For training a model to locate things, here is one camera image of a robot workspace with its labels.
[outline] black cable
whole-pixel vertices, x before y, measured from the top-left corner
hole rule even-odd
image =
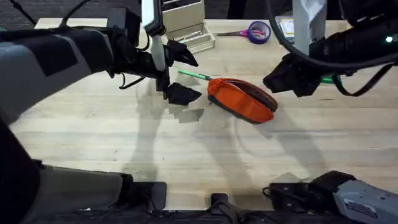
[[[91,0],[82,0],[82,2],[80,2],[79,4],[77,4],[73,9],[71,9],[68,14],[62,19],[62,22],[60,24],[60,27],[68,27],[67,22],[69,20],[69,18],[75,13],[77,12],[77,10],[79,10],[82,6],[84,6],[86,3],[88,3]]]
[[[350,70],[360,70],[368,67],[373,67],[377,65],[382,65],[385,63],[395,62],[398,59],[398,53],[389,54],[383,57],[375,58],[372,60],[368,60],[361,63],[329,63],[321,60],[317,60],[315,58],[311,58],[303,52],[296,49],[283,35],[280,31],[276,21],[275,15],[272,13],[272,5],[271,0],[267,0],[267,13],[269,16],[269,22],[274,31],[275,36],[277,37],[279,43],[286,48],[290,53],[294,54],[298,58],[304,60],[310,65],[314,67],[328,68],[330,70],[337,70],[339,72],[342,71],[350,71]]]
[[[27,20],[29,20],[33,26],[36,26],[36,21],[32,18],[32,16],[30,16],[25,10],[24,8],[22,8],[21,4],[19,4],[18,2],[15,2],[14,0],[9,0],[9,2],[12,4],[12,6],[14,8],[16,8],[20,13],[22,13]]]
[[[105,211],[101,211],[99,214],[96,214],[99,211],[75,211],[73,212],[75,215],[78,215],[80,217],[84,217],[84,218],[104,218],[108,215],[114,215],[117,213],[121,213],[124,212],[126,210],[130,210],[130,207],[109,207],[109,209],[105,210]]]
[[[375,84],[377,84],[380,81],[380,79],[392,68],[392,66],[394,66],[393,63],[383,66],[360,90],[358,90],[355,93],[350,93],[346,90],[346,88],[344,88],[341,80],[338,78],[338,75],[332,76],[333,83],[335,84],[335,86],[337,87],[338,91],[341,94],[343,94],[345,96],[358,97],[358,96],[365,94],[371,88],[373,88],[375,86]]]
[[[146,34],[147,34],[147,45],[146,45],[143,49],[137,49],[137,50],[146,51],[146,50],[149,49],[150,40],[149,40],[149,35],[148,35],[148,33],[146,33]]]
[[[244,219],[247,219],[250,216],[255,216],[255,217],[261,218],[261,221],[264,223],[268,223],[268,222],[265,222],[265,220],[264,220],[264,218],[265,218],[274,224],[279,224],[279,222],[277,220],[275,220],[271,216],[265,214],[264,212],[248,211],[247,214],[245,214]]]
[[[270,198],[271,195],[269,194],[269,187],[264,187],[264,188],[262,189],[262,194],[263,194],[265,197]]]
[[[126,76],[124,73],[122,73],[122,75],[123,75],[123,84],[119,87],[119,89],[121,89],[121,90],[128,89],[128,88],[132,87],[133,85],[136,85],[145,79],[145,77],[141,77],[141,78],[137,79],[136,81],[134,81],[128,85],[125,85],[126,84]]]
[[[188,219],[188,218],[200,218],[200,217],[203,217],[204,215],[208,215],[208,214],[212,215],[211,211],[214,210],[214,209],[216,209],[216,208],[219,208],[220,205],[226,205],[227,207],[229,206],[229,205],[228,205],[227,203],[225,203],[225,202],[217,202],[217,203],[215,203],[214,205],[212,205],[210,208],[208,208],[208,209],[205,210],[205,211],[200,211],[200,212],[195,212],[195,213],[193,213],[193,212],[187,212],[187,214],[184,214],[183,212],[179,212],[179,211],[175,211],[175,212],[166,212],[166,211],[159,210],[159,209],[156,207],[156,205],[155,205],[153,199],[152,199],[150,196],[144,195],[144,197],[145,197],[145,198],[147,199],[147,201],[149,202],[149,203],[147,204],[147,206],[149,206],[149,204],[150,204],[150,208],[153,208],[152,211],[146,212],[148,215],[150,215],[150,216],[152,216],[152,217],[154,217],[154,218],[168,218],[168,219],[171,219],[171,220],[180,220],[180,219]],[[241,220],[245,220],[245,219],[247,218],[246,215],[247,215],[247,214],[252,214],[252,213],[254,213],[254,212],[248,212],[248,213],[246,213],[245,216],[241,217]],[[263,217],[266,217],[267,219],[272,220],[275,224],[277,224],[277,222],[276,222],[275,220],[273,220],[272,218],[268,217],[266,214],[263,214],[263,213],[260,213],[260,214],[262,214]],[[227,214],[224,214],[224,213],[223,213],[223,215],[224,215],[229,221],[232,220],[231,217],[227,216]]]

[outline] wooden tabletop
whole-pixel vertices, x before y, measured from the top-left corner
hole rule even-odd
[[[37,27],[59,22],[41,19]],[[206,21],[214,33],[245,29],[250,22]],[[105,26],[106,19],[70,19],[70,24]],[[345,22],[327,23],[329,34],[346,28]],[[205,81],[177,74],[182,68],[240,78],[266,90],[262,79],[284,54],[275,37],[264,45],[219,37],[215,49],[196,54],[198,68],[176,63],[170,69],[173,82],[204,94],[188,107],[169,105],[153,80],[119,90],[122,77],[110,79],[103,72],[35,105],[12,130],[29,154],[46,164],[166,182],[168,209],[206,208],[213,192],[229,193],[242,208],[271,208],[263,187],[289,173],[311,179],[328,170],[398,193],[397,70],[359,98],[327,84],[306,98],[275,94],[280,104],[275,118],[260,125],[209,105]],[[362,71],[344,84],[358,90],[375,72]]]

